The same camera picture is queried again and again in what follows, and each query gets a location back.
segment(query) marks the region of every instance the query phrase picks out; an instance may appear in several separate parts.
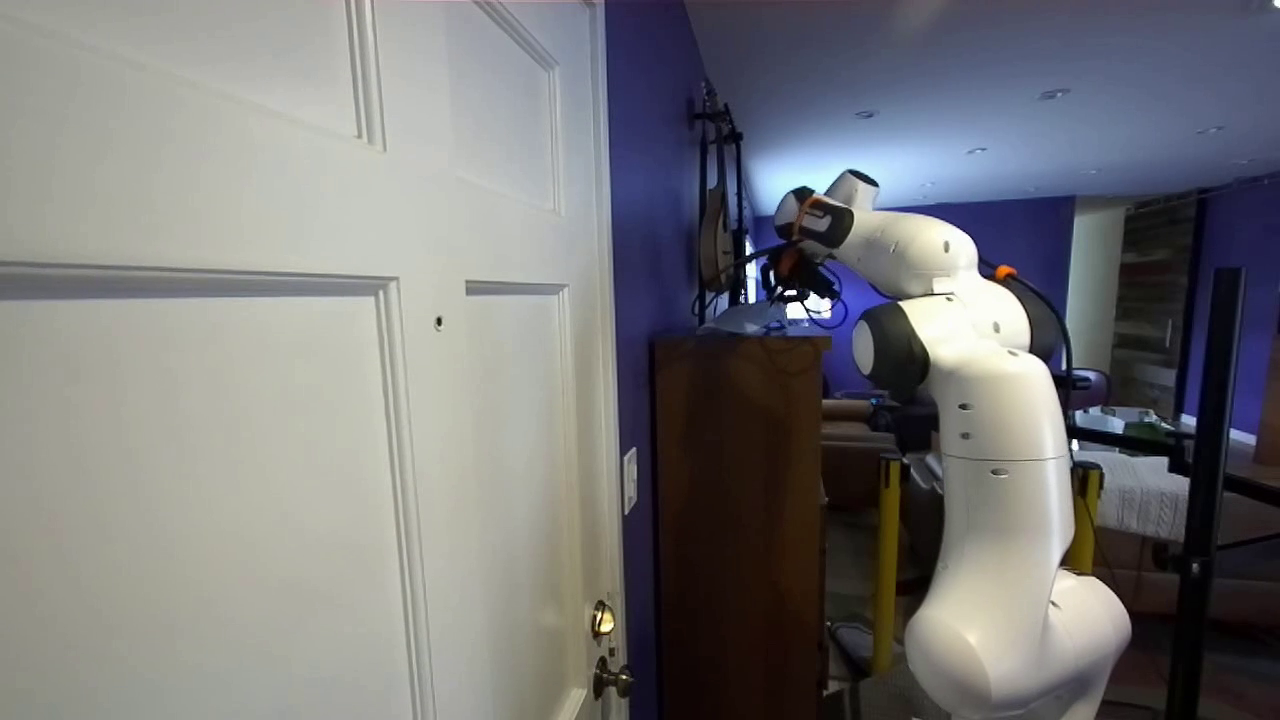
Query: ceiling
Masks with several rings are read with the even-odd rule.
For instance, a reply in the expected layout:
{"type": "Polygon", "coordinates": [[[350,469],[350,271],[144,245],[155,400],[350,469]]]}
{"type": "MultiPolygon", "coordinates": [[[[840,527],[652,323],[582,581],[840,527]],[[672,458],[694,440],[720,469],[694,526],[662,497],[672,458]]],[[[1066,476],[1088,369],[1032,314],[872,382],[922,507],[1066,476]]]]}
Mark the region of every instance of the ceiling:
{"type": "Polygon", "coordinates": [[[1273,0],[684,3],[763,218],[840,167],[888,207],[1280,171],[1273,0]]]}

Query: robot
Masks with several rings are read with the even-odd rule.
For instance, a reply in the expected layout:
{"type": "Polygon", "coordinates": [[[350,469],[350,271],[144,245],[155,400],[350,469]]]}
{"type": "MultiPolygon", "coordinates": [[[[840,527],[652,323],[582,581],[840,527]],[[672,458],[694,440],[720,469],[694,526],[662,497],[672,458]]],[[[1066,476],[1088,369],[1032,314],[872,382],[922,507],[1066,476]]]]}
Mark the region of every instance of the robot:
{"type": "Polygon", "coordinates": [[[888,303],[851,330],[858,369],[904,400],[934,400],[943,540],[904,662],[949,717],[1096,717],[1132,626],[1096,576],[1062,569],[1073,545],[1073,451],[1038,308],[980,271],[971,235],[876,213],[882,186],[840,171],[794,189],[775,233],[840,262],[888,303]]]}

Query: white door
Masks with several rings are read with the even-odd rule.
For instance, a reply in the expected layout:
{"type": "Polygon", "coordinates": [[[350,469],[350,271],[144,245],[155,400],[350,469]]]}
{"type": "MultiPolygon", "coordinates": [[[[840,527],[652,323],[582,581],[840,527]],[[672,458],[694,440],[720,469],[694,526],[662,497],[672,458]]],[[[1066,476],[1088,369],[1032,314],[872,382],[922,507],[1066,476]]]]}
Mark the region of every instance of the white door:
{"type": "Polygon", "coordinates": [[[0,109],[0,717],[628,713],[602,9],[0,0],[0,109]]]}

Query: purple wall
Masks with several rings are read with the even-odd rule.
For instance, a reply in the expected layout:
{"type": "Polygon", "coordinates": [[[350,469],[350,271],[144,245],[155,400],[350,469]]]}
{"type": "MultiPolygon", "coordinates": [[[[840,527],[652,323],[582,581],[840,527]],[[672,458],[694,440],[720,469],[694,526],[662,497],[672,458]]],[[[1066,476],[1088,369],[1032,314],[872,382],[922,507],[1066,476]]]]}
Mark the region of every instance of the purple wall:
{"type": "MultiPolygon", "coordinates": [[[[930,206],[908,213],[930,213],[966,230],[992,264],[1015,264],[1015,271],[1066,314],[1078,200],[1058,196],[1058,200],[1006,200],[1006,206],[930,206]]],[[[756,235],[760,245],[763,239],[775,245],[774,219],[756,219],[756,235]]],[[[846,323],[831,330],[831,353],[824,362],[829,394],[863,396],[872,394],[872,385],[851,369],[851,323],[860,314],[883,302],[849,270],[835,270],[835,276],[840,276],[840,302],[849,303],[849,318],[846,323]]]]}
{"type": "Polygon", "coordinates": [[[620,450],[640,451],[640,504],[625,522],[633,717],[658,720],[658,574],[652,574],[652,404],[649,345],[694,330],[697,131],[700,95],[684,0],[606,3],[611,284],[620,362],[620,450]]]}
{"type": "Polygon", "coordinates": [[[1242,179],[1206,194],[1185,413],[1200,410],[1209,296],[1218,270],[1243,270],[1234,428],[1258,433],[1280,321],[1280,175],[1242,179]]]}

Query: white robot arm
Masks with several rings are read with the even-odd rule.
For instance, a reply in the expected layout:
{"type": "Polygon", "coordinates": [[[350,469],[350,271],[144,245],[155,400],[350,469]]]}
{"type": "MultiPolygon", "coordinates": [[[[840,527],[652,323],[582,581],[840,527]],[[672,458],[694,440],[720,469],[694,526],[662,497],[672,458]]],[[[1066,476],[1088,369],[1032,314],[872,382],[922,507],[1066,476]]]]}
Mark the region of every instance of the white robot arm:
{"type": "Polygon", "coordinates": [[[824,196],[790,194],[775,230],[891,302],[860,318],[858,369],[935,404],[943,545],[908,670],[952,717],[1096,717],[1132,630],[1107,586],[1062,569],[1073,458],[1038,323],[980,276],[971,235],[872,206],[876,179],[846,171],[824,196]]]}

